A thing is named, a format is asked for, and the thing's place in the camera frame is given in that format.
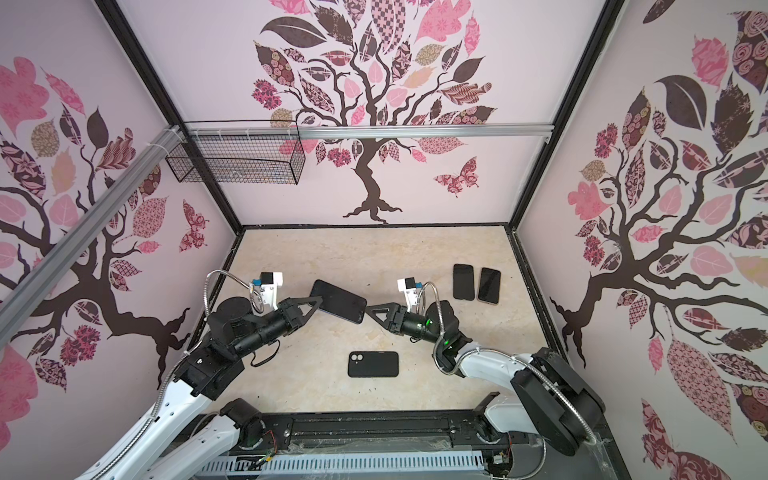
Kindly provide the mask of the dark smartphone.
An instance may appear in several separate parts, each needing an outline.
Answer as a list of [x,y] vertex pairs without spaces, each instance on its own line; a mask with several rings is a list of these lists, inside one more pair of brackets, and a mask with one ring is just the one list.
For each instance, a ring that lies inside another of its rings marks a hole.
[[322,299],[320,309],[325,313],[353,324],[361,324],[364,320],[367,300],[357,294],[318,279],[310,296]]

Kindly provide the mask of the pink phone case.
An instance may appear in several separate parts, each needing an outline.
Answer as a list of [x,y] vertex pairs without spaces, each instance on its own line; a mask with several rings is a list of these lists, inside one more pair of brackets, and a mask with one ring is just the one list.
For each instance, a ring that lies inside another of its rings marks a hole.
[[501,278],[499,270],[483,267],[480,272],[477,299],[484,303],[497,305],[500,300]]

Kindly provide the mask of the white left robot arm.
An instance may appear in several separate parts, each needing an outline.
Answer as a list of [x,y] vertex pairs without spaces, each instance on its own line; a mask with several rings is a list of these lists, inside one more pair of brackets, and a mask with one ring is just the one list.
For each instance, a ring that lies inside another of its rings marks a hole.
[[82,478],[190,479],[240,443],[259,445],[262,414],[242,399],[180,446],[171,443],[244,371],[245,357],[303,327],[321,304],[318,296],[289,298],[258,316],[245,297],[222,302],[207,318],[208,333],[180,360],[155,403]]

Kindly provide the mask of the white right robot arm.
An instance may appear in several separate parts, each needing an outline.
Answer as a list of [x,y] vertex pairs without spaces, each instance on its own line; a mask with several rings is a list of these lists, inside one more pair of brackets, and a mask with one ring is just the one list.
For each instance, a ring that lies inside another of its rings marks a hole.
[[605,403],[555,351],[509,354],[485,347],[461,331],[447,301],[432,303],[424,314],[397,303],[368,306],[365,313],[394,335],[431,343],[440,373],[504,389],[480,409],[493,431],[537,434],[567,456],[598,443],[595,428]]

